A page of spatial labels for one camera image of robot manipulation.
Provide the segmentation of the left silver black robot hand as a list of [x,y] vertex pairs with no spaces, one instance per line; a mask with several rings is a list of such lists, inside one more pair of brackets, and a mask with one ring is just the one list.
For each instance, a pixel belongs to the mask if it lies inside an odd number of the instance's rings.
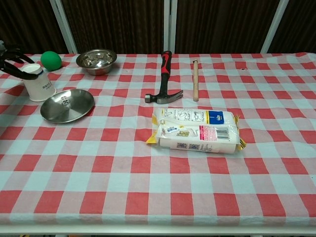
[[9,61],[23,64],[24,61],[33,64],[34,61],[28,56],[24,55],[21,48],[16,45],[6,45],[4,41],[0,41],[0,70],[10,74],[14,77],[24,80],[35,80],[38,78],[37,74],[27,73],[19,70]]

